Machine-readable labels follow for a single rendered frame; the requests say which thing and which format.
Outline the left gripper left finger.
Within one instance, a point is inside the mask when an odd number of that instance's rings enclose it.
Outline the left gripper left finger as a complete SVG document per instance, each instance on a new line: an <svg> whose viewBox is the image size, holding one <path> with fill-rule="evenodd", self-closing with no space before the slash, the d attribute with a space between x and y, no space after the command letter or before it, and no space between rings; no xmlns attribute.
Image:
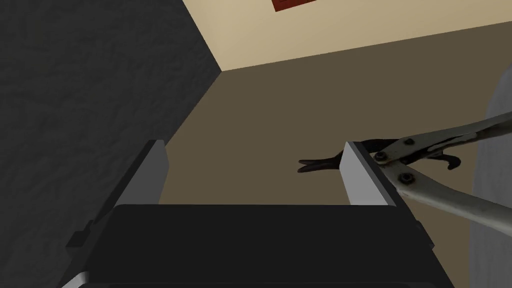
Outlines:
<svg viewBox="0 0 512 288"><path fill-rule="evenodd" d="M154 140L114 205L157 205L168 171L165 142Z"/></svg>

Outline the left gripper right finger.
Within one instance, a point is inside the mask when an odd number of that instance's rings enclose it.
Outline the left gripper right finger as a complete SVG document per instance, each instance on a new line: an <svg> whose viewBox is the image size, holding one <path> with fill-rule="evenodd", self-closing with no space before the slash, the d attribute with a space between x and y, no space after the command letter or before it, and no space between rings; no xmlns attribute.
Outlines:
<svg viewBox="0 0 512 288"><path fill-rule="evenodd" d="M383 185L383 181L372 169L367 158L370 156L360 145L348 141L344 145L339 172L350 205L353 206L395 206Z"/></svg>

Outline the silver black locking pliers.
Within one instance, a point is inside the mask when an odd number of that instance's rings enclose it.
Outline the silver black locking pliers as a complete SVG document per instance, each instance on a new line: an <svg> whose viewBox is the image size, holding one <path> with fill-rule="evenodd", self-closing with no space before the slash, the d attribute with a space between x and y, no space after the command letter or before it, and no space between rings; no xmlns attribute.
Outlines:
<svg viewBox="0 0 512 288"><path fill-rule="evenodd" d="M369 157L370 166L383 181L398 208L403 197L440 209L512 237L512 208L454 190L410 167L422 159L445 161L448 169L461 160L445 149L512 134L512 112L453 128L406 136L399 139L369 139L356 142ZM339 170L343 151L325 159L301 160L299 173Z"/></svg>

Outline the pale grey rounded object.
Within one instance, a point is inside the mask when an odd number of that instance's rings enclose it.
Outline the pale grey rounded object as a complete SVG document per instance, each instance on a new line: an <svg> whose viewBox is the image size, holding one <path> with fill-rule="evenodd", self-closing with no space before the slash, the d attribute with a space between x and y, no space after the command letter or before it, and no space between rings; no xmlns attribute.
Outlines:
<svg viewBox="0 0 512 288"><path fill-rule="evenodd" d="M512 112L512 63L501 75L486 118ZM479 142L472 194L512 208L512 134ZM469 288L512 288L512 237L471 222Z"/></svg>

